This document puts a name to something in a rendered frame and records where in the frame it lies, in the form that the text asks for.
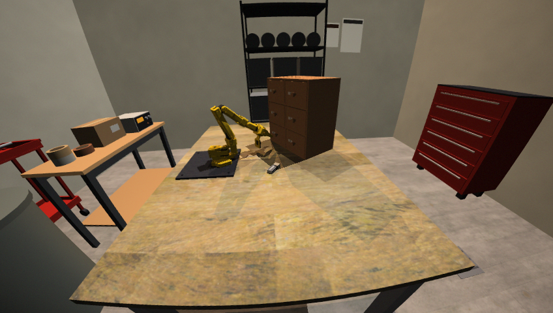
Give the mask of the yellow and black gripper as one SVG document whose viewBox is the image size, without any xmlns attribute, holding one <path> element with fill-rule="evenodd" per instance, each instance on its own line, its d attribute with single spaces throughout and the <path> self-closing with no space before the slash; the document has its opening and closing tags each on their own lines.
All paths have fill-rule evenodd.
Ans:
<svg viewBox="0 0 553 313">
<path fill-rule="evenodd" d="M 260 141 L 260 137 L 261 136 L 269 136 L 269 137 L 273 137 L 273 135 L 271 135 L 265 127 L 261 126 L 260 124 L 257 124 L 258 126 L 258 130 L 257 131 L 253 131 L 253 133 L 255 133 L 257 135 L 257 137 L 255 138 L 255 146 L 258 147 L 259 149 L 261 148 L 261 141 Z"/>
</svg>

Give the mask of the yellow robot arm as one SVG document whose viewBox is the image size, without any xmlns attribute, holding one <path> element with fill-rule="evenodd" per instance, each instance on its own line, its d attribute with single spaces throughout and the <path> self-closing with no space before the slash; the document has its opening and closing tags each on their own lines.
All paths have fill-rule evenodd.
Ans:
<svg viewBox="0 0 553 313">
<path fill-rule="evenodd" d="M 228 166 L 229 164 L 232 164 L 232 160 L 230 159 L 234 158 L 234 156 L 237 154 L 237 139 L 235 138 L 235 134 L 233 133 L 229 124 L 225 120 L 223 113 L 229 118 L 233 119 L 238 125 L 246 128 L 249 127 L 248 129 L 254 132 L 258 130 L 258 126 L 255 123 L 254 125 L 253 123 L 250 124 L 247 119 L 240 115 L 237 115 L 224 105 L 219 105 L 218 108 L 216 106 L 212 107 L 211 112 L 215 116 L 215 119 L 217 120 L 217 123 L 221 127 L 223 133 L 226 135 L 225 142 L 227 145 L 213 145 L 209 150 L 210 156 L 213 159 L 211 163 L 212 166 L 221 168 L 223 166 Z"/>
</svg>

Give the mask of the dark brown wooden chest of drawers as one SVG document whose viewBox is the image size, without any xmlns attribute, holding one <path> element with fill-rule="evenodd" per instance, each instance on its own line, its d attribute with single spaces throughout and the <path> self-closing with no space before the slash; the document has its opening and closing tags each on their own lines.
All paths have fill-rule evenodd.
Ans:
<svg viewBox="0 0 553 313">
<path fill-rule="evenodd" d="M 284 80 L 284 104 L 279 102 L 275 102 L 275 103 L 283 104 L 285 106 L 285 126 L 282 126 L 270 121 L 270 114 L 269 114 L 269 128 L 271 123 L 274 123 L 276 125 L 279 125 L 285 128 L 285 147 L 277 142 L 275 143 L 287 149 L 286 148 L 287 129 L 293 132 L 296 132 L 286 127 L 286 106 L 291 106 L 294 108 L 306 110 L 306 135 L 296 132 L 302 136 L 305 136 L 305 158 L 291 151 L 292 153 L 296 154 L 297 156 L 305 160 L 312 158 L 316 155 L 319 155 L 321 153 L 324 153 L 333 148 L 334 137 L 335 137 L 335 127 L 336 127 L 336 117 L 337 117 L 337 110 L 338 110 L 338 99 L 339 99 L 339 92 L 340 92 L 340 80 L 341 80 L 341 78 L 332 78 L 332 77 L 328 77 L 328 78 L 318 77 L 318 76 L 306 76 L 306 77 L 315 79 L 315 80 L 299 80 L 299 81 L 308 81 L 306 109 L 286 104 L 286 81 L 308 79 L 308 78 L 293 77 L 293 76 L 267 78 L 268 105 L 270 105 L 270 102 L 275 102 L 275 101 L 269 100 L 269 90 L 268 90 L 269 79 Z"/>
</svg>

